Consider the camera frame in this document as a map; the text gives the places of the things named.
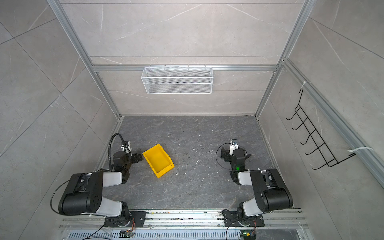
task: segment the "yellow plastic bin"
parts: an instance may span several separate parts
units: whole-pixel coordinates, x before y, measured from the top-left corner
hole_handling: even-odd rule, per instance
[[[151,166],[157,178],[160,178],[175,167],[171,158],[160,144],[156,144],[154,147],[143,152],[143,156]]]

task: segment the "white cable tie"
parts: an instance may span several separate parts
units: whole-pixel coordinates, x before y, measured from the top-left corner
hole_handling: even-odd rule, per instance
[[[303,82],[303,85],[301,86],[301,88],[303,88],[303,87],[304,87],[304,84],[306,84],[306,83],[310,83],[310,82],[304,81],[304,82]]]
[[[354,151],[357,151],[357,150],[360,150],[360,149],[370,149],[370,150],[374,151],[373,148],[371,148],[371,147],[358,147],[358,148],[350,149],[350,150],[347,150],[347,151],[348,152],[354,152]]]

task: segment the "gray marble floor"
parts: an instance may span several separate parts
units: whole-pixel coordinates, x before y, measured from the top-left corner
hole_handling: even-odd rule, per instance
[[[300,240],[296,229],[258,229],[256,240]]]
[[[119,133],[131,141],[133,152],[159,143],[175,164],[158,179],[143,159],[132,165],[126,184],[103,189],[105,197],[125,201],[130,209],[236,208],[253,198],[251,186],[236,185],[229,171],[215,161],[217,148],[230,138],[237,138],[252,154],[247,168],[272,167],[253,116],[126,116]],[[112,154],[118,144],[120,140],[115,141]],[[218,160],[230,168],[220,153]]]

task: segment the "orange wire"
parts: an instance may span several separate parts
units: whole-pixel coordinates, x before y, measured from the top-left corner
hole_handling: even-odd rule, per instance
[[[134,230],[134,233],[133,233],[133,235],[132,236],[134,236],[135,235],[135,233],[136,233],[136,223],[135,223],[135,219],[133,219],[133,224],[132,225],[134,225],[135,226],[135,230]]]
[[[253,220],[253,222],[255,223],[255,228],[253,229],[253,232],[252,232],[252,233],[255,233],[255,231],[256,231],[256,221]]]
[[[135,218],[132,218],[132,219],[133,219],[132,230],[127,230],[127,232],[132,232],[132,231],[133,231],[133,227],[136,226],[136,224],[135,224]]]

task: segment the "ventilated metal grille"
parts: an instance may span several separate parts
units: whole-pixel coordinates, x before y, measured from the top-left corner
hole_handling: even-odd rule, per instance
[[[141,79],[148,94],[211,93],[213,71],[208,67],[147,67]]]
[[[226,229],[214,230],[136,230],[131,240],[180,240],[180,239],[225,239]],[[94,233],[94,230],[72,230],[67,240],[81,240]],[[120,237],[120,230],[113,230],[111,234],[98,232],[92,237],[106,237],[112,240],[124,239]],[[229,229],[227,232],[227,239],[238,240],[240,239],[240,230]]]

